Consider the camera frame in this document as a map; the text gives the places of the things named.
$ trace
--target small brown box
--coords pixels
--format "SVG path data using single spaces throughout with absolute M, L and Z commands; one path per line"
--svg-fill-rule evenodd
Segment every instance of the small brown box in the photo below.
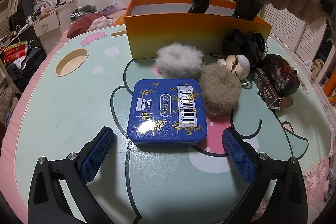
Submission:
M 262 69 L 253 73 L 253 81 L 257 85 L 266 105 L 270 109 L 284 109 L 293 105 L 291 96 L 280 97 Z

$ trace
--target dark red pouch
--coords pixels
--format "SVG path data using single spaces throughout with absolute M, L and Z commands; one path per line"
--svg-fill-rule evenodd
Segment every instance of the dark red pouch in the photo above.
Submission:
M 262 61 L 262 70 L 280 97 L 294 94 L 300 86 L 297 70 L 293 70 L 278 54 L 267 54 Z

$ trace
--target pink bed sheet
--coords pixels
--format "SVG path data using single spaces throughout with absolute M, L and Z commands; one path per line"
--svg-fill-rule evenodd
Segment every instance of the pink bed sheet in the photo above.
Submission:
M 33 94 L 38 81 L 54 55 L 65 43 L 70 40 L 67 38 L 67 34 L 68 31 L 63 33 L 60 41 L 54 46 L 52 51 L 48 54 L 47 58 L 42 62 L 36 73 L 29 81 L 28 86 L 22 93 L 22 96 L 14 109 L 13 115 L 7 127 L 5 138 L 2 141 L 0 157 L 0 190 L 9 206 L 24 224 L 28 224 L 27 206 L 21 198 L 15 178 L 15 153 L 18 135 L 31 95 Z

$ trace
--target open cardboard box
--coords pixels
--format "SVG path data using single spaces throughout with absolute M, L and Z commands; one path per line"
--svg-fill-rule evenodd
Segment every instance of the open cardboard box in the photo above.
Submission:
M 156 51 L 173 42 L 190 43 L 205 53 L 222 52 L 227 32 L 260 32 L 266 40 L 272 26 L 260 17 L 253 21 L 229 17 L 236 3 L 211 0 L 205 14 L 188 13 L 191 0 L 131 0 L 125 24 L 133 59 L 156 57 Z

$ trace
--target white fluffy scrunchie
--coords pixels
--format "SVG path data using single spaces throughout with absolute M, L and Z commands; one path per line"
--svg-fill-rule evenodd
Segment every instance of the white fluffy scrunchie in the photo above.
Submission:
M 191 45 L 173 43 L 157 51 L 157 70 L 167 78 L 197 79 L 203 65 L 203 53 Z

